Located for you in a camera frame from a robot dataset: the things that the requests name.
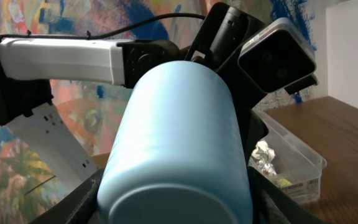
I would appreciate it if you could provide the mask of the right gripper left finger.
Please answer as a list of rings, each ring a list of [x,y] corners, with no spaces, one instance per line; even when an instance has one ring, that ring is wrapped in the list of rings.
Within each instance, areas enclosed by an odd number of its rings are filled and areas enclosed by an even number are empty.
[[[88,223],[97,210],[97,193],[104,169],[98,169],[74,191],[30,224]]]

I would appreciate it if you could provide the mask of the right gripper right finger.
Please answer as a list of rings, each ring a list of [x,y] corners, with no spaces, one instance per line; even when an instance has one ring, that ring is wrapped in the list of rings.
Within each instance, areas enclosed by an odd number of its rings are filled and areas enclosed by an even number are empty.
[[[253,204],[253,222],[259,224],[324,224],[266,179],[256,169],[247,168]]]

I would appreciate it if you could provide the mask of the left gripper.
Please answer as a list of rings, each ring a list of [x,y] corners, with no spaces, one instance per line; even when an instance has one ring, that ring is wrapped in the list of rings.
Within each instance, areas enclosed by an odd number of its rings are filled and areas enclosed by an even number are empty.
[[[244,149],[254,149],[257,141],[269,132],[261,119],[251,111],[267,93],[238,65],[241,48],[261,31],[265,23],[224,2],[212,6],[185,60],[196,51],[205,54],[204,64],[214,70],[229,88],[236,109]]]

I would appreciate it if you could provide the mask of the yellow green candy wrapper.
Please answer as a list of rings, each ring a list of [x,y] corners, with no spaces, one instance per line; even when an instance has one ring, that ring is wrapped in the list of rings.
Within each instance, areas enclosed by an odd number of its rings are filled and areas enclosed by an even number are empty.
[[[275,181],[275,185],[279,188],[291,186],[291,182],[287,179],[278,179]]]

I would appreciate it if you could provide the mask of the foil wrapper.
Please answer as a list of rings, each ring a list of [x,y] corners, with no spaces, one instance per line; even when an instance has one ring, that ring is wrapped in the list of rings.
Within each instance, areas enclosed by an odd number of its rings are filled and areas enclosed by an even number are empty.
[[[268,143],[262,139],[257,142],[255,149],[252,151],[251,157],[257,168],[266,176],[274,176],[277,174],[272,161],[275,158],[275,151],[269,147]]]

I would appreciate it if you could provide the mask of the light blue cup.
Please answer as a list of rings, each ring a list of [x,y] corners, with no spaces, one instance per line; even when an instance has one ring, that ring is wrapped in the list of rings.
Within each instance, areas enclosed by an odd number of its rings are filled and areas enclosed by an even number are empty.
[[[251,223],[230,91],[211,69],[174,61],[136,84],[97,195],[101,223]]]

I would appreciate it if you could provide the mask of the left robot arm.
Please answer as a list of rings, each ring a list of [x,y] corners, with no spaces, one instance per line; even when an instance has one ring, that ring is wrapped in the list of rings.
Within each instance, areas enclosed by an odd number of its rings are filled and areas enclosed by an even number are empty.
[[[189,61],[198,44],[215,42],[223,58],[234,56],[242,41],[261,25],[256,18],[224,3],[204,17],[194,44],[179,49],[169,40],[118,39],[117,32],[93,36],[0,35],[0,187],[12,178],[55,175],[76,186],[98,166],[59,115],[52,81],[96,82],[134,89],[129,110],[135,121],[165,110],[186,122],[181,109],[199,111],[214,94],[230,98],[228,86],[207,65]]]

